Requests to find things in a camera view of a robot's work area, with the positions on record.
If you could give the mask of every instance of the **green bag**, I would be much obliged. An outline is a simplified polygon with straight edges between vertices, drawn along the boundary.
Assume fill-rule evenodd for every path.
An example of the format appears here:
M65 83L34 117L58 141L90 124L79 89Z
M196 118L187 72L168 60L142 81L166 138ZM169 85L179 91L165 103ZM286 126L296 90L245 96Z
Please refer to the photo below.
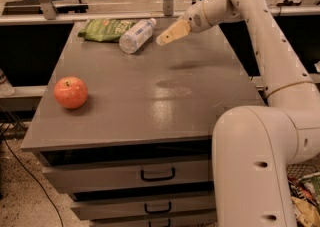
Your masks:
M98 42L118 42L121 35L129 30L135 22L117 19L89 20L78 33L78 37Z

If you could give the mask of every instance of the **concrete floor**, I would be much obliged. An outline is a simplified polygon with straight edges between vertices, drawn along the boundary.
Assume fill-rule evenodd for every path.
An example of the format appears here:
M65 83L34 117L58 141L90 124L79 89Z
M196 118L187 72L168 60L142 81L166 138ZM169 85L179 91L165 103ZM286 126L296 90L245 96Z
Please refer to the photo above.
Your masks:
M0 0L0 6L6 1ZM269 0L270 5L282 0ZM155 11L162 9L161 0L87 0L90 12L104 11ZM175 0L175 7L183 10L190 6L191 0ZM29 153L20 150L21 140L9 140L7 144L21 160L22 164L44 187L61 214L65 227L87 227L88 222L79 221L69 209L71 199L58 194L41 173L41 165ZM319 157L309 163L319 168ZM0 145L0 200L1 227L59 227L62 226L58 214L39 184L21 166L9 151L5 142Z

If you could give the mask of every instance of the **clear bottle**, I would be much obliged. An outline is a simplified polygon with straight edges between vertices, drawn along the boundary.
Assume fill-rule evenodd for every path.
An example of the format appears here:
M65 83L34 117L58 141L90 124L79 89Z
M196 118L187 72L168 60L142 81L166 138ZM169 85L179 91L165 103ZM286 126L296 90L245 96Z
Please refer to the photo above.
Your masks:
M141 20L126 31L119 40L120 48L128 54L135 53L153 34L156 20L154 18Z
M7 79L4 72L0 69L0 97L14 94L14 87Z

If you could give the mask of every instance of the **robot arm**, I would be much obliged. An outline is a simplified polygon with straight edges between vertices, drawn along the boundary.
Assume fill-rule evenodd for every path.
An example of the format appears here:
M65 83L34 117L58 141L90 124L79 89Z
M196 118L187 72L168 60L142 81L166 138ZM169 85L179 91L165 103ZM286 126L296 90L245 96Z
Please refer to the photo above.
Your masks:
M266 0L200 1L157 42L165 45L238 20L246 22L269 107L237 107L216 123L212 155L219 226L296 226L286 166L320 152L320 94Z

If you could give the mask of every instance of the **black drawer handle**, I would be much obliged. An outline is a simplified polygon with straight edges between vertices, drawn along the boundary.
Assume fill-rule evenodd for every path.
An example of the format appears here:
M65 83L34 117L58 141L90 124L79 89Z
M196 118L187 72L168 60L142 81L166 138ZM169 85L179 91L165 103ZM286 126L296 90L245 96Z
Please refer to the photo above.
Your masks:
M158 181L168 181L173 179L176 176L176 170L174 167L171 169L171 175L165 177L158 177L158 178L146 178L145 173L143 170L140 172L141 179L145 182L158 182Z
M171 226L171 221L168 219L168 225L164 225L162 227L170 227Z
M168 204L168 209L165 210L158 210L158 211L149 211L148 210L148 205L144 204L144 211L146 211L147 214L164 214L164 213L169 213L171 211L171 202Z

